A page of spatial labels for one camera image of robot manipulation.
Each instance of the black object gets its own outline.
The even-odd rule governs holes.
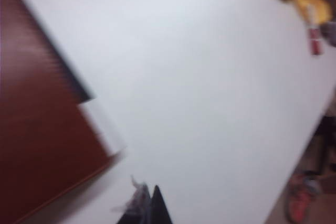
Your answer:
[[[145,207],[143,213],[127,209],[117,224],[173,224],[158,186],[155,186],[153,197]]]

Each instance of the white table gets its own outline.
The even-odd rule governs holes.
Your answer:
[[[52,223],[115,223],[131,174],[161,187],[174,223],[265,221],[336,84],[336,50],[312,57],[291,5],[25,1],[128,146]]]

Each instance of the red marker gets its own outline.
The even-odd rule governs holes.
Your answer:
[[[322,54],[321,33],[320,28],[316,22],[314,6],[308,5],[307,11],[308,11],[308,35],[309,35],[311,53],[313,55],[321,55]]]

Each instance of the brown book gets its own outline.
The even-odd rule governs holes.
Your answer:
[[[20,0],[0,0],[0,223],[18,223],[111,158]]]

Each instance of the red cover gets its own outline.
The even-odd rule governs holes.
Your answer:
[[[20,0],[0,0],[0,223],[17,223],[111,161]]]

